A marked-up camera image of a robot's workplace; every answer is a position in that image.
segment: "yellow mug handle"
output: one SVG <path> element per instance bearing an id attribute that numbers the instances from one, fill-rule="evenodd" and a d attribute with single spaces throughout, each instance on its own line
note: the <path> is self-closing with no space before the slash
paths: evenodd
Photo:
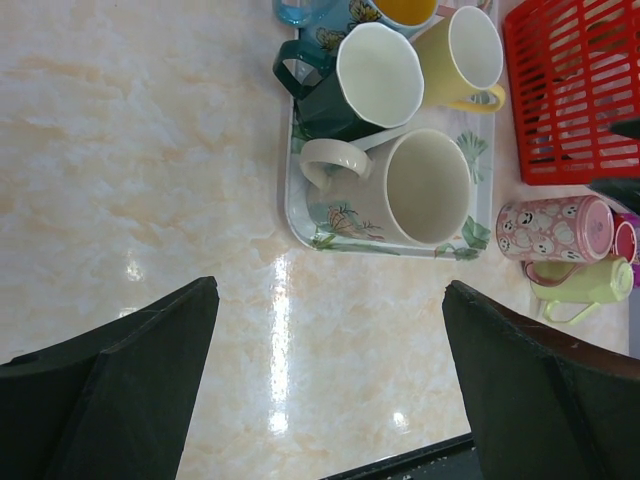
<path id="1" fill-rule="evenodd" d="M 464 110 L 465 112 L 471 113 L 494 113 L 502 108 L 504 105 L 504 101 L 507 97 L 507 94 L 500 85 L 494 85 L 493 87 L 486 90 L 491 93 L 494 97 L 496 97 L 496 103 L 489 103 L 486 105 L 482 105 L 479 103 L 472 103 L 467 100 L 459 100 L 457 102 L 452 102 L 448 104 L 448 107 L 455 108 L 456 110 Z"/>
<path id="2" fill-rule="evenodd" d="M 547 304 L 547 307 L 544 309 L 544 313 L 542 314 L 545 320 L 549 321 L 550 323 L 564 323 L 565 325 L 575 325 L 576 323 L 584 320 L 587 317 L 587 315 L 589 315 L 591 312 L 593 312 L 596 308 L 600 306 L 600 304 L 596 302 L 590 303 L 589 305 L 587 305 L 587 307 L 584 310 L 582 310 L 575 317 L 570 318 L 569 320 L 554 320 L 553 318 L 551 318 L 551 312 L 560 303 L 561 302 L 559 302 L 558 300 L 552 300 Z"/>

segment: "tray with leaf pattern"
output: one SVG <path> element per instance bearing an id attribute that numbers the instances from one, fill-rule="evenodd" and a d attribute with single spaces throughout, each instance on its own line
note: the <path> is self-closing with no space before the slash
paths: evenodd
<path id="1" fill-rule="evenodd" d="M 469 0 L 446 3 L 450 3 L 450 6 L 454 7 L 475 4 Z M 479 2 L 494 23 L 496 22 L 496 3 L 491 0 L 488 2 L 480 0 Z M 295 74 L 299 79 L 304 79 L 309 73 L 305 64 L 297 62 Z M 471 100 L 476 103 L 493 101 L 488 94 L 474 95 Z M 450 260 L 478 258 L 486 250 L 491 235 L 494 115 L 472 114 L 446 107 L 420 109 L 409 124 L 395 129 L 393 132 L 381 132 L 351 143 L 364 149 L 372 144 L 373 137 L 378 137 L 373 142 L 374 144 L 381 143 L 405 131 L 421 127 L 434 128 L 449 135 L 458 144 L 467 160 L 473 191 L 467 221 L 461 231 L 449 242 L 434 247 L 407 247 L 370 239 L 343 237 L 340 236 L 339 231 L 317 227 L 309 216 L 306 203 L 309 182 L 304 178 L 298 166 L 298 155 L 308 139 L 296 125 L 292 101 L 284 206 L 287 222 L 296 238 L 310 248 L 326 252 L 374 253 Z M 350 220 L 353 223 L 358 222 L 357 217 Z"/>

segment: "light green mug handle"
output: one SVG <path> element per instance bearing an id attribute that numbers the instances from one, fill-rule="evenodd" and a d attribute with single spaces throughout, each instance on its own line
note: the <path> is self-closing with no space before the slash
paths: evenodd
<path id="1" fill-rule="evenodd" d="M 582 310 L 580 313 L 578 313 L 573 318 L 570 318 L 569 320 L 554 320 L 553 318 L 551 318 L 551 312 L 560 303 L 562 302 L 559 302 L 558 300 L 553 300 L 547 303 L 547 306 L 544 309 L 544 313 L 542 314 L 545 320 L 549 321 L 550 323 L 563 323 L 566 325 L 575 325 L 576 323 L 584 320 L 591 312 L 593 312 L 596 308 L 600 306 L 599 303 L 593 302 L 587 305 L 587 307 L 584 310 Z"/>

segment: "beige marble tabletop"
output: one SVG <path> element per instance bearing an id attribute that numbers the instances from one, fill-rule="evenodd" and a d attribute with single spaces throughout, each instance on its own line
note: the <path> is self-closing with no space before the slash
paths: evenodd
<path id="1" fill-rule="evenodd" d="M 292 31 L 269 0 L 0 8 L 0 361 L 214 275 L 178 478 L 314 479 L 469 430 L 444 289 L 461 279 L 533 314 L 529 286 L 495 243 L 469 263 L 296 243 L 281 212 L 289 101 L 271 74 Z M 519 182 L 510 106 L 495 176 L 494 211 L 564 193 Z M 627 306 L 567 331 L 625 352 Z"/>

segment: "dark green mug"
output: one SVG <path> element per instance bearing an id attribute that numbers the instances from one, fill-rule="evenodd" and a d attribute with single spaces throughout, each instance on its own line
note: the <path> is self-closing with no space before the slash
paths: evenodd
<path id="1" fill-rule="evenodd" d="M 317 75 L 310 76 L 320 80 L 299 82 L 284 65 L 291 59 L 312 66 Z M 285 42 L 273 73 L 295 98 L 298 125 L 309 138 L 352 141 L 399 127 L 420 108 L 424 93 L 415 50 L 380 23 L 354 28 L 337 58 L 302 40 Z"/>

